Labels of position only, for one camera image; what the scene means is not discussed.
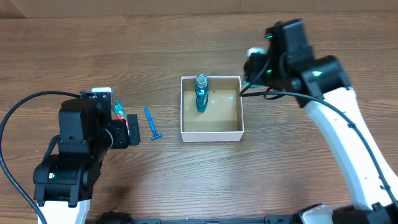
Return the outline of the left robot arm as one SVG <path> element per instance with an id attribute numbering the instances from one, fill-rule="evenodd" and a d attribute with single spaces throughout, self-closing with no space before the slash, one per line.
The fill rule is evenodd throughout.
<path id="1" fill-rule="evenodd" d="M 58 118 L 60 133 L 34 170 L 34 199 L 45 223 L 84 223 L 105 155 L 139 144 L 138 120 L 113 119 L 110 102 L 89 98 L 64 101 Z"/>

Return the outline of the blue mouthwash bottle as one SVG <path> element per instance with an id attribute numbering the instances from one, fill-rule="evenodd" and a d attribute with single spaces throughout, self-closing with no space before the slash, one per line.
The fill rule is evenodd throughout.
<path id="1" fill-rule="evenodd" d="M 209 81 L 205 74 L 199 74 L 195 84 L 197 111 L 204 113 L 208 104 Z"/>

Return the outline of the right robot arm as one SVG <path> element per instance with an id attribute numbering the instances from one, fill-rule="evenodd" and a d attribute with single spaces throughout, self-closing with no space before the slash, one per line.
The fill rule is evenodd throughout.
<path id="1" fill-rule="evenodd" d="M 251 48 L 244 64 L 242 97 L 252 86 L 276 100 L 292 96 L 318 126 L 345 178 L 350 203 L 317 203 L 282 223 L 396 223 L 397 175 L 386 162 L 360 112 L 357 97 L 340 61 L 315 58 L 300 19 L 277 22 L 265 31 L 268 49 Z"/>

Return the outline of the blue disposable razor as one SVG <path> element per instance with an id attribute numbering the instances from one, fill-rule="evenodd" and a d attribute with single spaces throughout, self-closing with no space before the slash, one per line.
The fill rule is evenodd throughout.
<path id="1" fill-rule="evenodd" d="M 149 122 L 150 128 L 151 128 L 152 133 L 153 133 L 153 136 L 151 137 L 150 140 L 151 140 L 151 141 L 154 141 L 154 140 L 156 140 L 156 139 L 161 138 L 161 137 L 163 136 L 163 134 L 157 133 L 156 128 L 155 128 L 155 125 L 154 125 L 154 122 L 153 122 L 153 119 L 152 119 L 152 116 L 150 115 L 149 109 L 148 109 L 148 108 L 145 108 L 144 111 L 145 111 L 147 120 L 148 120 L 148 122 Z"/>

